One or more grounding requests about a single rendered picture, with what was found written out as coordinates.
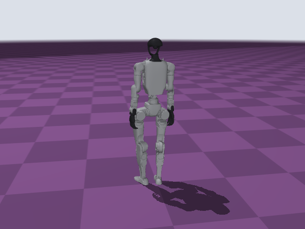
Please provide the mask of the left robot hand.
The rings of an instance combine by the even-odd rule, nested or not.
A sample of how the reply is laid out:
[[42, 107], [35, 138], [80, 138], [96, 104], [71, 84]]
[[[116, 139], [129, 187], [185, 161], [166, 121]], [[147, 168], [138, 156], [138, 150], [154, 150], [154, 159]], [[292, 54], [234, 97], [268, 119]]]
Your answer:
[[129, 118], [129, 121], [130, 121], [130, 126], [133, 128], [133, 129], [138, 129], [136, 128], [135, 126], [135, 118], [134, 116], [136, 115], [136, 109], [133, 109], [132, 110], [132, 113], [130, 112], [130, 118]]

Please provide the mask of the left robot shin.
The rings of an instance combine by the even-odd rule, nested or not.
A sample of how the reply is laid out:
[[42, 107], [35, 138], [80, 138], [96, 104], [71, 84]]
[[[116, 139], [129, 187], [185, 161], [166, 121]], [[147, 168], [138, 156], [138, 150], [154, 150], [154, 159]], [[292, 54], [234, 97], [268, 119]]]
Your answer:
[[142, 152], [142, 145], [140, 143], [136, 146], [136, 157], [137, 163], [139, 165], [140, 178], [145, 177], [145, 169], [147, 164], [147, 152]]

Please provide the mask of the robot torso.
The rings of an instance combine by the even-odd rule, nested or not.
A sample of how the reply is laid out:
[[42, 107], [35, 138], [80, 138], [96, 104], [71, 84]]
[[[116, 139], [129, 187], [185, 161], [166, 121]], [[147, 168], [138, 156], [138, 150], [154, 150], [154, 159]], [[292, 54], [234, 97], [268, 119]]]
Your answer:
[[149, 97], [148, 101], [144, 103], [144, 107], [147, 109], [146, 116], [154, 117], [161, 113], [161, 104], [158, 102], [156, 95], [163, 94], [166, 88], [168, 65], [163, 58], [161, 62], [149, 60], [146, 58], [143, 61], [145, 66], [142, 71], [142, 85]]

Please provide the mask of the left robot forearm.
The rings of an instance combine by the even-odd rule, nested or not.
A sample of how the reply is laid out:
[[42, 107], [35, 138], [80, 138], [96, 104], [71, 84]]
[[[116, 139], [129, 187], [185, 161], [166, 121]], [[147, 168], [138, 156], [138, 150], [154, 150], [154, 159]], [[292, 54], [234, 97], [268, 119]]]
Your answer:
[[131, 86], [131, 107], [129, 109], [129, 111], [132, 113], [133, 109], [136, 109], [137, 111], [137, 106], [138, 106], [138, 98], [139, 95], [136, 93], [136, 86], [132, 85]]

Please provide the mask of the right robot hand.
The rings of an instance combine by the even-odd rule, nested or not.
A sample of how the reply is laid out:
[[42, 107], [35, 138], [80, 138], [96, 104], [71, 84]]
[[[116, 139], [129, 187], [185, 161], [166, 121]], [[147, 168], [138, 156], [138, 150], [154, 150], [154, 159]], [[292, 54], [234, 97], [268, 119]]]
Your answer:
[[174, 124], [174, 114], [173, 114], [173, 111], [174, 111], [174, 106], [172, 105], [171, 106], [171, 110], [168, 110], [167, 111], [169, 112], [169, 118], [168, 118], [168, 125], [167, 126], [170, 126], [170, 125], [173, 125]]

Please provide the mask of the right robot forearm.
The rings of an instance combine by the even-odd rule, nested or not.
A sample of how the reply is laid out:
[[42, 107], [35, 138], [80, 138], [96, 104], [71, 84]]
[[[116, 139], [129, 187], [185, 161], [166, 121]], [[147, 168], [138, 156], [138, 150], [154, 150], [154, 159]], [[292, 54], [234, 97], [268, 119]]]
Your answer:
[[171, 110], [171, 106], [174, 106], [174, 89], [167, 92], [167, 109]]

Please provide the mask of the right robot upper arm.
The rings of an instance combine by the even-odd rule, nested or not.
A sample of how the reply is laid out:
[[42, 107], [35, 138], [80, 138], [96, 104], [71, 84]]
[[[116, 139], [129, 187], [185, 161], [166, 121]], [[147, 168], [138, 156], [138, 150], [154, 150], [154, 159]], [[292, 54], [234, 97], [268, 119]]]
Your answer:
[[175, 66], [171, 62], [167, 62], [168, 70], [167, 70], [167, 84], [166, 84], [166, 90], [172, 91], [173, 90], [173, 81], [174, 81], [174, 70]]

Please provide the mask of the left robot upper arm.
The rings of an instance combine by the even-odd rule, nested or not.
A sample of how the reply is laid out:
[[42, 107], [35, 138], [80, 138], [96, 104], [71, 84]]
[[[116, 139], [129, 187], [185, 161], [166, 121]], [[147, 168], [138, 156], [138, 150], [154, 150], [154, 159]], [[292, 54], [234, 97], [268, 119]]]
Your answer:
[[136, 92], [141, 91], [142, 71], [144, 69], [145, 62], [138, 62], [134, 65], [134, 85], [136, 86]]

